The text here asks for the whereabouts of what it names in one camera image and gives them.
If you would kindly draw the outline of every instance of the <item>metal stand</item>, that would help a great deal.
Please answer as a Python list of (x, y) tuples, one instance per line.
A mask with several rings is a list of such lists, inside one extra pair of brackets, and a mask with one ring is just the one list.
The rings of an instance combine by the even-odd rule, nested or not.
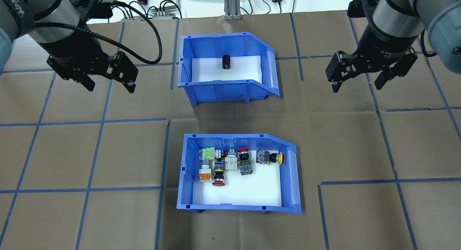
[(224, 0), (224, 18), (228, 20), (241, 19), (240, 0)]

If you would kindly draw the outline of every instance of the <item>blue plastic storage bin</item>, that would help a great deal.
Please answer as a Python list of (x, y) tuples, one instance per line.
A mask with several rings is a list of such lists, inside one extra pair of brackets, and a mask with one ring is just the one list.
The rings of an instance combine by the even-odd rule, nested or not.
[[(192, 82), (192, 58), (260, 56), (262, 83), (255, 80)], [(181, 37), (178, 86), (186, 91), (191, 104), (215, 101), (264, 99), (269, 94), (280, 97), (274, 49), (252, 33), (194, 35)]]
[[(194, 183), (203, 184), (198, 178), (198, 170), (201, 168), (199, 149), (207, 147), (216, 149), (248, 147), (250, 150), (276, 150), (283, 153), (283, 163), (275, 164), (280, 170), (281, 206), (233, 205), (226, 202), (193, 204)], [(252, 175), (246, 175), (245, 178), (251, 179)], [(296, 146), (267, 134), (185, 134), (176, 207), (198, 213), (205, 209), (225, 209), (255, 210), (261, 214), (267, 211), (301, 214)]]

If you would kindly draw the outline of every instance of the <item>yellow object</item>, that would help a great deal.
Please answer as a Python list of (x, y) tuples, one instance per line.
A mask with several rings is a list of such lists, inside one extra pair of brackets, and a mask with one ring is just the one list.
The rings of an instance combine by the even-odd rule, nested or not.
[(280, 153), (280, 154), (278, 155), (278, 164), (281, 165), (282, 162), (283, 162), (283, 154)]

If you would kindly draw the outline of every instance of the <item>white foam insert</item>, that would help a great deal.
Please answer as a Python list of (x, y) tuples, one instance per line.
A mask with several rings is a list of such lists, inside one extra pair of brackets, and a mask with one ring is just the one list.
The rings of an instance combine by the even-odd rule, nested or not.
[(224, 70), (222, 58), (192, 58), (192, 82), (255, 80), (262, 84), (261, 56), (230, 59), (230, 69)]
[(240, 170), (225, 171), (225, 186), (213, 186), (194, 179), (192, 204), (234, 204), (254, 206), (282, 206), (280, 165), (256, 163), (256, 151), (249, 151), (253, 173), (241, 175)]

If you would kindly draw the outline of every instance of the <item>bin label slot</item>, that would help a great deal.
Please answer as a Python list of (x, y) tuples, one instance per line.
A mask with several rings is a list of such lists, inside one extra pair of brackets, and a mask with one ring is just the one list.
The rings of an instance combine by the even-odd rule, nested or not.
[(290, 184), (291, 184), (291, 203), (300, 204), (301, 196), (299, 195), (299, 180), (298, 180), (298, 161), (296, 153), (288, 150), (288, 163), (290, 164)]

